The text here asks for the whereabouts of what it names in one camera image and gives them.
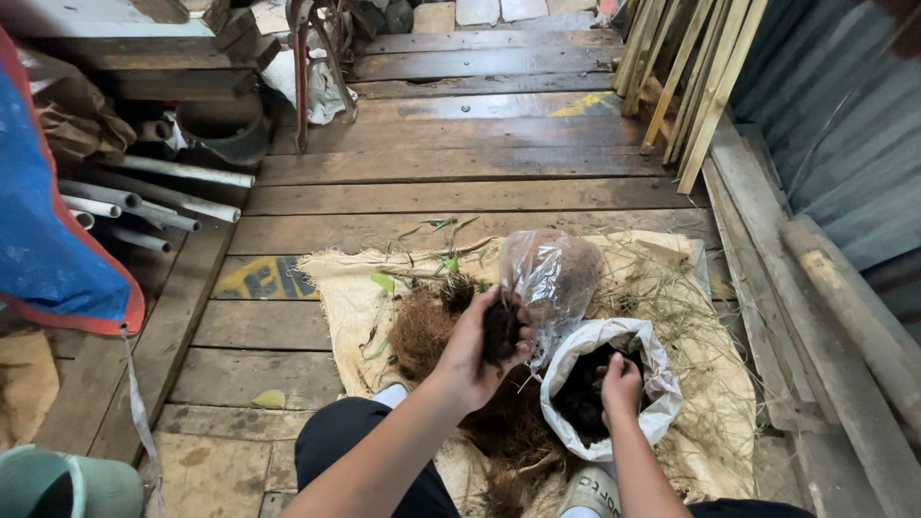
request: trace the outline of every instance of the yellow paint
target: yellow paint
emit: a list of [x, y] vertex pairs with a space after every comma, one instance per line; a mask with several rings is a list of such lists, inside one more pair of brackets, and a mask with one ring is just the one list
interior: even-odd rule
[[[230, 264], [237, 260], [228, 258]], [[318, 300], [320, 293], [294, 270], [295, 255], [264, 255], [236, 267], [215, 283], [216, 299]]]
[[608, 92], [591, 92], [580, 99], [577, 99], [573, 102], [570, 102], [563, 108], [550, 114], [551, 117], [575, 117], [579, 115], [585, 115], [589, 112], [590, 108], [603, 106], [610, 110], [613, 114], [620, 112], [620, 107], [615, 99], [616, 94], [612, 91]]

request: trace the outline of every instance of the dark soil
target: dark soil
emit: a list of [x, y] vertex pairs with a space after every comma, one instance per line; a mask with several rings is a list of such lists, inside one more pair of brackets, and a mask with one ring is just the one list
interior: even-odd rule
[[[566, 378], [563, 387], [560, 388], [560, 392], [551, 399], [551, 404], [560, 413], [560, 416], [572, 425], [586, 448], [610, 437], [601, 419], [601, 411], [604, 410], [604, 406], [601, 404], [599, 382], [604, 376], [599, 375], [598, 367], [607, 366], [614, 351], [614, 347], [605, 344], [580, 356], [573, 370], [569, 372], [569, 377]], [[640, 360], [639, 349], [626, 357], [639, 368], [642, 379], [643, 362]]]
[[490, 306], [483, 315], [483, 361], [496, 366], [515, 354], [520, 339], [518, 306], [502, 302]]

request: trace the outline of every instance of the sack of soil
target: sack of soil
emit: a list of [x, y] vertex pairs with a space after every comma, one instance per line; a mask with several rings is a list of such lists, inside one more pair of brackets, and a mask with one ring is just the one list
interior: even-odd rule
[[649, 444], [665, 435], [682, 406], [678, 378], [650, 321], [611, 318], [584, 322], [556, 350], [543, 376], [541, 409], [566, 448], [587, 461], [612, 460], [611, 437], [600, 421], [600, 395], [591, 385], [597, 376], [595, 368], [606, 365], [615, 349], [642, 363], [638, 365], [644, 395], [639, 427]]
[[520, 230], [502, 242], [502, 290], [521, 298], [530, 327], [537, 330], [528, 362], [535, 374], [585, 316], [601, 279], [601, 264], [598, 246], [561, 230]]

